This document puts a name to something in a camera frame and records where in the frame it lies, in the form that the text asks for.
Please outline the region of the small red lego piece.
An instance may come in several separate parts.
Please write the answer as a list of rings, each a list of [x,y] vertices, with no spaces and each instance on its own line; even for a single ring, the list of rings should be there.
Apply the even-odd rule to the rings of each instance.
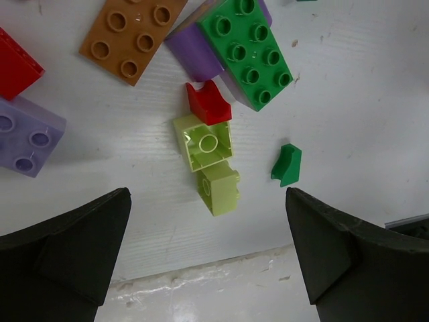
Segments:
[[[231,105],[223,98],[213,80],[206,81],[198,90],[186,83],[186,90],[191,112],[206,125],[232,120]]]

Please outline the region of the pale yellow-green hollow lego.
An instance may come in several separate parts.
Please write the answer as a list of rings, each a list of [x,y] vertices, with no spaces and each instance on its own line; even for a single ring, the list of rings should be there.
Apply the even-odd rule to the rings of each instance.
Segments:
[[[207,125],[194,114],[173,120],[178,145],[191,172],[233,157],[230,122]]]

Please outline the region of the red large lego brick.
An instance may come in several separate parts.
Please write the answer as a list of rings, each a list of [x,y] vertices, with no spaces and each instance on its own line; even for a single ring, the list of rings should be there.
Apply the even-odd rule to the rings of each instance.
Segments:
[[[45,73],[3,28],[1,28],[1,96],[10,101]]]

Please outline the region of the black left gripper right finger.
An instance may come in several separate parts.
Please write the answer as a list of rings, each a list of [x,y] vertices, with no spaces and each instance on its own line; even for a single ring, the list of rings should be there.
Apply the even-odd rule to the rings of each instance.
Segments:
[[[321,321],[427,321],[428,222],[386,229],[289,188],[286,213]]]

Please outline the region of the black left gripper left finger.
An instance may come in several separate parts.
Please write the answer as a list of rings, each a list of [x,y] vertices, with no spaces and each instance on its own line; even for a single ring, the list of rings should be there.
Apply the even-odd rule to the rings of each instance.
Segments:
[[[1,320],[94,321],[130,211],[129,189],[118,188],[1,236]]]

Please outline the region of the pale yellow-green lego cube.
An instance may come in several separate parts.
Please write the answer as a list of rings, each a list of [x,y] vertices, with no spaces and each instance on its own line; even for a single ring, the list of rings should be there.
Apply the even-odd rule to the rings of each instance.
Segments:
[[[224,215],[237,208],[240,175],[226,160],[199,170],[196,181],[198,194],[212,216]]]

